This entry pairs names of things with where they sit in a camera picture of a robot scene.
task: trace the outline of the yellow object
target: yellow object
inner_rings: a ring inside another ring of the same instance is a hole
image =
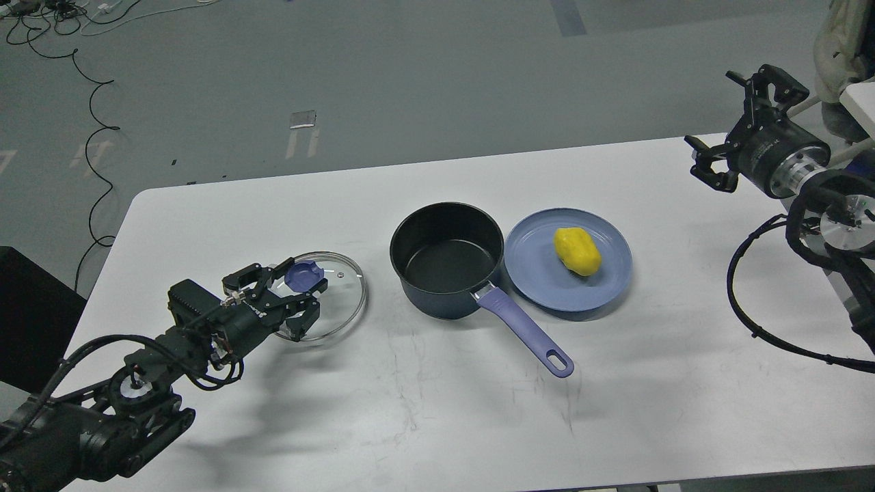
[[[601,253],[590,233],[581,228],[558,228],[553,246],[565,268],[578,275],[589,276],[599,271]]]

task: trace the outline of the white table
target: white table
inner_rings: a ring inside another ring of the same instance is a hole
[[[875,84],[861,82],[849,85],[838,100],[851,116],[860,123],[863,130],[875,136]]]
[[[716,143],[720,136],[710,136]],[[753,340],[725,295],[744,237],[782,211],[749,183],[689,175],[680,138],[154,189],[136,197],[71,347],[170,326],[167,289],[311,250],[355,259],[367,312],[339,343],[268,339],[240,383],[176,385],[194,426],[131,479],[70,490],[512,490],[604,487],[875,464],[875,378]],[[505,234],[548,207],[612,222],[634,261],[627,298],[585,322],[524,307],[575,361],[557,379],[493,315],[431,319],[410,305],[389,239],[410,212],[458,200]],[[871,357],[823,273],[781,232],[738,272],[766,328]],[[105,348],[63,390],[112,374]]]

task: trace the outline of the saucepan handle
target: saucepan handle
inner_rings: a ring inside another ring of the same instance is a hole
[[[554,376],[574,372],[574,361],[502,289],[490,283],[474,298],[478,306],[501,318]]]

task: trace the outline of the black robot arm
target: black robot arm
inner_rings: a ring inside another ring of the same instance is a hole
[[[726,76],[745,88],[744,113],[723,144],[709,147],[693,136],[684,138],[693,148],[690,172],[718,191],[735,191],[741,174],[771,198],[796,195],[786,221],[780,223],[787,227],[787,243],[808,263],[842,276],[852,295],[845,301],[851,328],[875,353],[875,273],[864,263],[875,258],[875,183],[853,172],[826,168],[829,146],[788,117],[788,109],[809,92],[785,71],[763,65],[749,79],[734,72]],[[726,160],[728,171],[711,168],[719,160]],[[753,336],[838,364],[831,355],[797,348],[768,334],[746,317],[734,298],[735,265],[753,239],[775,227],[770,224],[751,234],[731,261],[727,287],[733,311]],[[875,372],[875,362],[847,359],[841,365]]]
[[[299,268],[311,273],[305,288],[296,285],[302,293],[280,297],[270,289]],[[135,474],[194,421],[194,409],[183,409],[173,391],[176,380],[186,376],[203,390],[217,390],[240,379],[243,357],[269,335],[283,331],[300,341],[319,317],[314,294],[327,287],[310,268],[294,258],[277,267],[252,264],[222,280],[224,300],[184,280],[168,292],[175,325],[164,334],[154,340],[108,335],[73,352],[45,390],[0,425],[0,490],[55,491],[76,478]],[[76,363],[115,341],[143,348],[125,356],[109,379],[51,397]],[[210,376],[208,366],[229,367],[227,376]]]

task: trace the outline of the black box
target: black box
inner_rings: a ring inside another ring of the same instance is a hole
[[[0,381],[42,391],[58,368],[85,299],[8,246],[0,246]]]

